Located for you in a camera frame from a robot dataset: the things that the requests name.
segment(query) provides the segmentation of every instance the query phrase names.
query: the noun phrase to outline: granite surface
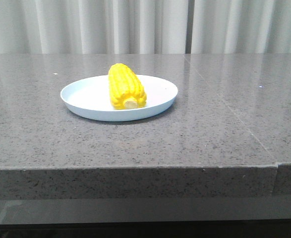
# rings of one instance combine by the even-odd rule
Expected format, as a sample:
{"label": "granite surface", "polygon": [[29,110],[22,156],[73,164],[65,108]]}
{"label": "granite surface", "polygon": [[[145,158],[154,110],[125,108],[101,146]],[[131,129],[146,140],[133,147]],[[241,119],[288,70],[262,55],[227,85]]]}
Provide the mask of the granite surface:
{"label": "granite surface", "polygon": [[[116,62],[173,82],[174,104],[130,122],[71,113],[61,89]],[[0,55],[0,199],[291,194],[284,164],[291,55]]]}

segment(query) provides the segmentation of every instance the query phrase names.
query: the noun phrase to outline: gray granite countertop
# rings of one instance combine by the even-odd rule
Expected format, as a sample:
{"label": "gray granite countertop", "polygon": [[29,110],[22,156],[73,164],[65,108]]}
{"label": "gray granite countertop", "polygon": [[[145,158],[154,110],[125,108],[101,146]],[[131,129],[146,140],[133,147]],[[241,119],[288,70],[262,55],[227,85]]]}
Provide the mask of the gray granite countertop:
{"label": "gray granite countertop", "polygon": [[[102,122],[66,85],[122,62],[179,90],[165,112]],[[0,199],[291,194],[291,54],[0,55]]]}

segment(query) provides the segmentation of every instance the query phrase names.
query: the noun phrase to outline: round plate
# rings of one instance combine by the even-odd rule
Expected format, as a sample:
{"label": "round plate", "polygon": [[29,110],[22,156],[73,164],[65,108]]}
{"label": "round plate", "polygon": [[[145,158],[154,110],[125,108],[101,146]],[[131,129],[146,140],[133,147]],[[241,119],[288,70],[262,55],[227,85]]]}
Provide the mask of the round plate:
{"label": "round plate", "polygon": [[152,117],[174,102],[177,87],[162,78],[138,75],[147,94],[146,106],[129,110],[115,110],[110,103],[108,76],[96,76],[73,82],[62,89],[61,99],[73,113],[102,121],[129,121]]}

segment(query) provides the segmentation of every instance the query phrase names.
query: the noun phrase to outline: corn on the cob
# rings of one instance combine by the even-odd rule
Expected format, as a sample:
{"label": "corn on the cob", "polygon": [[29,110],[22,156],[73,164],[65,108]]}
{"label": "corn on the cob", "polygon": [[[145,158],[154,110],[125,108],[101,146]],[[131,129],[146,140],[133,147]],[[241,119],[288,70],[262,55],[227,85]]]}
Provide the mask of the corn on the cob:
{"label": "corn on the cob", "polygon": [[144,87],[127,65],[123,63],[112,65],[108,78],[110,100],[115,109],[135,109],[146,105]]}

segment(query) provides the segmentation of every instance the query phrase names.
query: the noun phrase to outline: white curtain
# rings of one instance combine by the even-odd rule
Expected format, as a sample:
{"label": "white curtain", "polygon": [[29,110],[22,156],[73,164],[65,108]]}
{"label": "white curtain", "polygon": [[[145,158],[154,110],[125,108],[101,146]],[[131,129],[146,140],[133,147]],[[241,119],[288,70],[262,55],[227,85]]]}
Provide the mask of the white curtain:
{"label": "white curtain", "polygon": [[0,53],[291,53],[291,0],[0,0]]}

